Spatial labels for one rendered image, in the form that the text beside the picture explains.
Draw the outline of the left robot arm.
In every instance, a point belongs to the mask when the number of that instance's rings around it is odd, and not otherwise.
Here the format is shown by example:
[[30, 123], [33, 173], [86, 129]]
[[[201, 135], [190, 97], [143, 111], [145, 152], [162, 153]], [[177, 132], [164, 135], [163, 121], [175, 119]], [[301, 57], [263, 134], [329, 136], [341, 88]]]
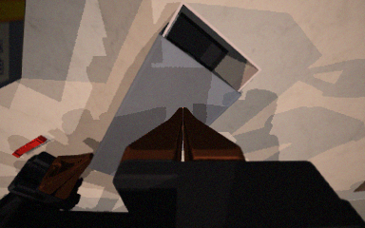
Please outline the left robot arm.
[[[0, 222], [9, 213], [10, 209], [15, 205], [15, 203], [18, 200], [22, 200], [22, 199], [29, 199], [29, 198], [9, 192], [7, 194], [7, 196], [4, 196], [2, 199], [0, 199]], [[44, 204], [44, 203], [36, 201], [34, 199], [29, 199], [29, 200], [31, 200], [33, 203], [35, 203], [37, 206], [39, 206], [43, 210], [60, 210], [59, 208]]]

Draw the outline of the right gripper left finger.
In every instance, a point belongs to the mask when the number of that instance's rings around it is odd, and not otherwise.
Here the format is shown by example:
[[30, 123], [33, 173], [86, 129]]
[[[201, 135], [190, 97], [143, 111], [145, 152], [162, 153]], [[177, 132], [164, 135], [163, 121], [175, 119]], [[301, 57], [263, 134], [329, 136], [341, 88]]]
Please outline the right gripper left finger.
[[129, 159], [181, 162], [182, 150], [183, 108], [180, 107], [169, 120], [128, 145], [120, 162]]

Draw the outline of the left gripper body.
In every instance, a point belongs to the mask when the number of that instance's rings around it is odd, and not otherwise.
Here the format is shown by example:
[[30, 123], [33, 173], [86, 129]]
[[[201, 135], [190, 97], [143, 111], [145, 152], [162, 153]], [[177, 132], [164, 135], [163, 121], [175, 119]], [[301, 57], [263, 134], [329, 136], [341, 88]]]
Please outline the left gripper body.
[[83, 178], [78, 179], [72, 192], [67, 199], [55, 197], [58, 189], [52, 194], [47, 194], [39, 190], [39, 185], [46, 175], [49, 167], [56, 157], [42, 151], [38, 155], [32, 156], [8, 187], [11, 193], [42, 202], [44, 204], [68, 211], [79, 203], [80, 194], [78, 189], [82, 186]]

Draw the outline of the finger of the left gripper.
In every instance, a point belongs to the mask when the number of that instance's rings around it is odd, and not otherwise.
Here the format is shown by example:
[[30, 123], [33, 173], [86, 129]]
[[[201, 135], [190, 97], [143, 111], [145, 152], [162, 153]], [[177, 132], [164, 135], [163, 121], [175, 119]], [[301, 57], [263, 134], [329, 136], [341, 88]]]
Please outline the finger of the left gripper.
[[[39, 190], [47, 194], [52, 194], [89, 162], [91, 157], [92, 153], [56, 157], [40, 183]], [[78, 163], [67, 169], [67, 166], [74, 162]]]
[[[94, 154], [92, 154], [93, 157]], [[92, 159], [91, 157], [91, 159]], [[64, 182], [64, 184], [62, 186], [60, 186], [55, 194], [55, 197], [58, 197], [60, 199], [67, 199], [70, 195], [70, 193], [72, 192], [77, 180], [80, 178], [80, 176], [82, 175], [82, 173], [85, 171], [85, 169], [88, 167], [88, 165], [91, 162], [88, 161], [79, 171], [77, 171], [72, 177], [70, 177], [66, 182]], [[75, 165], [77, 162], [71, 163], [67, 169], [69, 169], [70, 167], [72, 167], [73, 165]]]

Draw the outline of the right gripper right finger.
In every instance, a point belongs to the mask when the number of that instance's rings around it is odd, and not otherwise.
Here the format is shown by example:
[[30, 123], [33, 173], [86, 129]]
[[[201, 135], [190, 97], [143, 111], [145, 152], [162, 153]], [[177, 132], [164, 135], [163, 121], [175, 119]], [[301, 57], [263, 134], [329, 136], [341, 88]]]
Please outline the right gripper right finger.
[[246, 162], [239, 145], [196, 119], [186, 107], [183, 108], [183, 114], [182, 136], [185, 162]]

